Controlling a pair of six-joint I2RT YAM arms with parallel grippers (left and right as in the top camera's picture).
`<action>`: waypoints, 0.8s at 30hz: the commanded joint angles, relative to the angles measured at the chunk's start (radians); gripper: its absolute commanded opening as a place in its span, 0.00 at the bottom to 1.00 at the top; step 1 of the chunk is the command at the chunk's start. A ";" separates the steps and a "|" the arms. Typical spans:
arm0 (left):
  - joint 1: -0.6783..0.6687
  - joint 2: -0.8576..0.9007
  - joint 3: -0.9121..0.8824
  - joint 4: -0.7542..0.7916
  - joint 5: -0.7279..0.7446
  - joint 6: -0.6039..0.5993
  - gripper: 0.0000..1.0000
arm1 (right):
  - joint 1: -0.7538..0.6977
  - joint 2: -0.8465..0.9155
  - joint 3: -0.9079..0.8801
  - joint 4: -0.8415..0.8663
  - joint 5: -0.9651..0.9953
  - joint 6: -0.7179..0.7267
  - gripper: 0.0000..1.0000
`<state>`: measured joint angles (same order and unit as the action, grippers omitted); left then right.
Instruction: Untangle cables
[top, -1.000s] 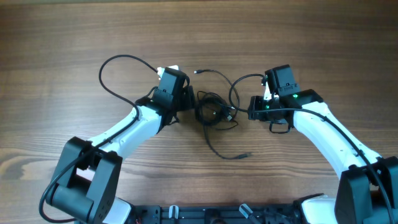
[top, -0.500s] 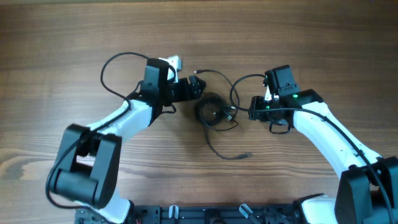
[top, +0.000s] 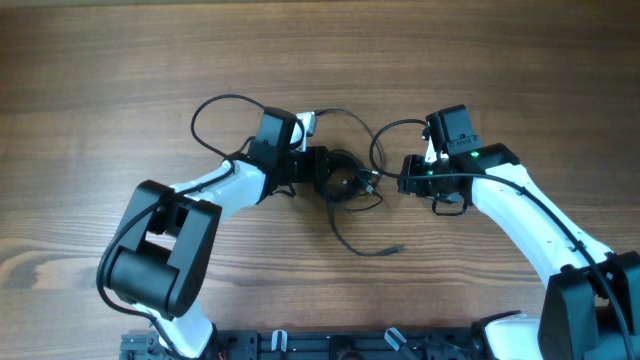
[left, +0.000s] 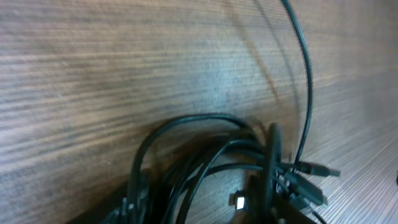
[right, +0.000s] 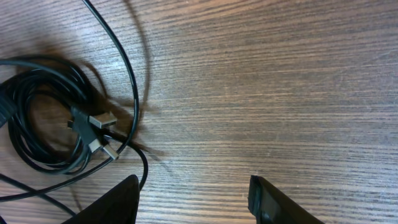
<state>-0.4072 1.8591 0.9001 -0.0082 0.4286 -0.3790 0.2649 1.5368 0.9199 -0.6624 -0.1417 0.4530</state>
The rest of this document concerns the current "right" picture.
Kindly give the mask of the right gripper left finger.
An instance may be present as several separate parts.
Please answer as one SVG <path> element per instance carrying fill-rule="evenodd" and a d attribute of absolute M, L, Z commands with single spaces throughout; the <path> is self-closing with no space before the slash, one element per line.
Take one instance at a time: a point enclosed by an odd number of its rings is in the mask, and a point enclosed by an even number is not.
<path fill-rule="evenodd" d="M 139 194 L 138 178 L 130 175 L 62 224 L 135 224 Z"/>

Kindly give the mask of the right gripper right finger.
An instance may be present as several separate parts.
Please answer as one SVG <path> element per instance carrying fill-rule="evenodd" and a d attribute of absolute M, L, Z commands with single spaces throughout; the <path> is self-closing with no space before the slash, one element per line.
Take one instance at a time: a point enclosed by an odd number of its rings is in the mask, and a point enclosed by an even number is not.
<path fill-rule="evenodd" d="M 248 209 L 257 224 L 323 224 L 261 176 L 250 178 Z"/>

